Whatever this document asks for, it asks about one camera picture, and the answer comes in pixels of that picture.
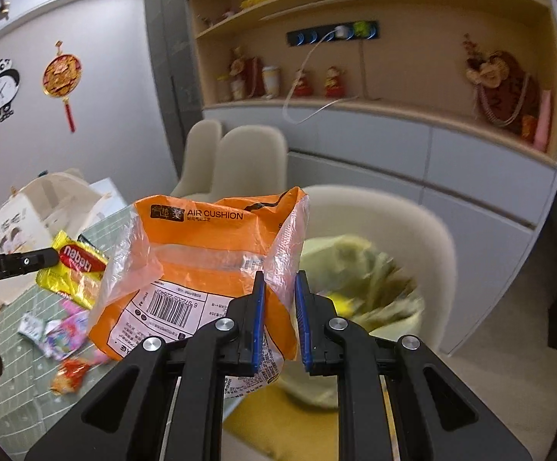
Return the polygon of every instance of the metal screw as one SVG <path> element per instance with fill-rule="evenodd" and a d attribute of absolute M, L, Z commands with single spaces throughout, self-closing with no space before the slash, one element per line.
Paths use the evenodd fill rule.
<path fill-rule="evenodd" d="M 142 346 L 147 352 L 154 352 L 161 348 L 161 340 L 155 336 L 151 336 L 150 338 L 146 338 Z"/>
<path fill-rule="evenodd" d="M 419 338 L 417 336 L 405 336 L 402 338 L 402 346 L 407 350 L 417 350 L 419 348 Z"/>
<path fill-rule="evenodd" d="M 224 317 L 223 319 L 219 319 L 215 322 L 215 328 L 219 331 L 229 331 L 231 328 L 235 326 L 235 322 L 228 317 Z"/>
<path fill-rule="evenodd" d="M 336 331 L 342 331 L 347 327 L 348 322 L 342 317 L 334 317 L 333 319 L 330 319 L 328 325 L 330 326 L 330 328 L 335 329 Z"/>

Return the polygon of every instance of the nutrition label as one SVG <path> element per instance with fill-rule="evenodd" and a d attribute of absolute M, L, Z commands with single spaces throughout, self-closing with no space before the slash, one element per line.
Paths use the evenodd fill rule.
<path fill-rule="evenodd" d="M 185 288 L 166 281 L 153 282 L 129 302 L 110 332 L 108 345 L 122 357 L 149 336 L 166 342 L 192 336 L 203 325 L 225 317 L 230 297 Z M 225 379 L 225 396 L 239 396 L 261 388 L 279 374 L 281 354 L 264 336 L 259 372 L 251 378 Z"/>

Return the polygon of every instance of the clock face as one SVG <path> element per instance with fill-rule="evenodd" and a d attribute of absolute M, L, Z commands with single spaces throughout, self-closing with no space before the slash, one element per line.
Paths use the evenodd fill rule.
<path fill-rule="evenodd" d="M 18 93 L 18 83 L 10 75 L 0 76 L 0 109 L 12 102 Z"/>

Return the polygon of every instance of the cabinet drawer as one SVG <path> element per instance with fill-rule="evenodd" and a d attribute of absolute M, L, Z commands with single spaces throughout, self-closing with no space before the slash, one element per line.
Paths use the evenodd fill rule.
<path fill-rule="evenodd" d="M 424 189 L 422 204 L 445 222 L 456 245 L 458 285 L 441 344 L 444 352 L 451 352 L 501 299 L 522 265 L 533 232 L 430 189 Z"/>
<path fill-rule="evenodd" d="M 289 110 L 292 119 L 298 121 L 310 116 L 315 109 L 293 107 Z M 290 149 L 317 152 L 319 115 L 313 116 L 302 124 L 291 124 L 283 119 L 280 107 L 218 107 L 204 110 L 204 118 L 218 119 L 226 131 L 244 124 L 265 124 L 283 132 Z"/>
<path fill-rule="evenodd" d="M 337 110 L 325 110 L 315 118 L 319 118 L 315 151 L 319 155 L 417 180 L 424 177 L 430 144 L 426 124 Z"/>
<path fill-rule="evenodd" d="M 375 171 L 293 152 L 289 153 L 287 168 L 289 187 L 306 187 L 316 184 L 366 187 L 396 194 L 416 203 L 419 202 L 422 190 L 421 186 Z"/>
<path fill-rule="evenodd" d="M 432 131 L 426 180 L 537 224 L 556 170 L 462 133 Z"/>

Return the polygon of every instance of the white chair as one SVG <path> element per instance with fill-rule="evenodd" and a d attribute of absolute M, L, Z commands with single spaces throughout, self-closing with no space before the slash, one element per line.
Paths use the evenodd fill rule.
<path fill-rule="evenodd" d="M 437 352 L 456 290 L 454 243 L 445 225 L 403 198 L 346 186 L 310 186 L 307 238 L 356 234 L 395 258 L 425 300 L 419 337 Z"/>
<path fill-rule="evenodd" d="M 215 119 L 203 119 L 193 125 L 184 146 L 182 175 L 172 191 L 173 197 L 205 200 L 210 193 L 216 149 L 222 135 L 221 123 Z"/>
<path fill-rule="evenodd" d="M 278 128 L 257 124 L 234 128 L 219 143 L 208 202 L 286 191 L 287 151 Z"/>
<path fill-rule="evenodd" d="M 189 175 L 206 171 L 211 163 L 206 163 L 206 169 L 203 169 L 201 158 L 191 157 L 189 139 L 184 159 L 187 172 L 183 170 L 181 183 L 172 192 L 174 197 L 214 203 L 224 197 L 265 196 L 280 194 L 287 189 L 287 141 L 277 128 L 252 124 L 228 132 L 218 143 L 216 158 L 212 161 L 212 180 L 207 190 L 200 184 L 207 181 L 207 174 L 203 177 Z M 195 154 L 203 152 L 196 142 Z M 209 152 L 206 150 L 207 161 L 210 161 Z"/>

